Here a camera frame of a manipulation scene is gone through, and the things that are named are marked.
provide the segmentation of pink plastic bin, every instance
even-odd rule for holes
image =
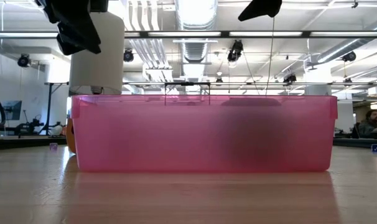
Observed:
[[[72,118],[83,171],[325,171],[337,99],[74,96]]]

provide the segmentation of white cylinder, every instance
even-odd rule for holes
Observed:
[[[110,12],[92,12],[90,17],[101,39],[101,53],[83,50],[72,55],[70,91],[90,95],[97,90],[119,95],[123,82],[124,22]]]

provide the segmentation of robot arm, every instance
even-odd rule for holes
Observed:
[[[107,12],[108,0],[35,0],[49,22],[57,24],[57,42],[65,55],[81,50],[101,52],[101,40],[90,18],[90,12]]]

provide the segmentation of person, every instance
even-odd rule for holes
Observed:
[[[361,138],[372,138],[373,133],[377,133],[377,110],[370,110],[365,117],[358,126],[358,134]]]

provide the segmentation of table surface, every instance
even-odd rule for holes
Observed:
[[[81,173],[66,147],[0,151],[0,223],[377,223],[377,154],[323,173]]]

